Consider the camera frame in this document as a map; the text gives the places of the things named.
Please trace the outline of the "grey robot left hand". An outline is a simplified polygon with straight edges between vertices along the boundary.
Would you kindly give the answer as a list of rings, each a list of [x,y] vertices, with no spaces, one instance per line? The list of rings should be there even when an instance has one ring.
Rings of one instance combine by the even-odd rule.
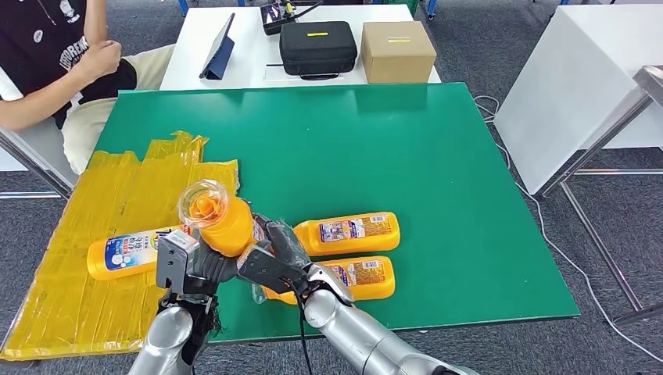
[[[199,240],[199,249],[193,255],[193,264],[187,271],[185,284],[201,288],[207,284],[221,284],[237,278],[250,282],[247,277],[238,273],[238,256],[226,256],[213,250],[202,238]]]

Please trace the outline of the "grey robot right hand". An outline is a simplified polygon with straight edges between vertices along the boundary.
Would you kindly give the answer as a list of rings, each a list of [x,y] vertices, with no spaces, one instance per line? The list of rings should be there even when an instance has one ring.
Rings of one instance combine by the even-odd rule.
[[[259,213],[254,213],[253,219],[263,229],[276,259],[290,266],[309,270],[313,262],[291,226],[284,220],[271,220]]]

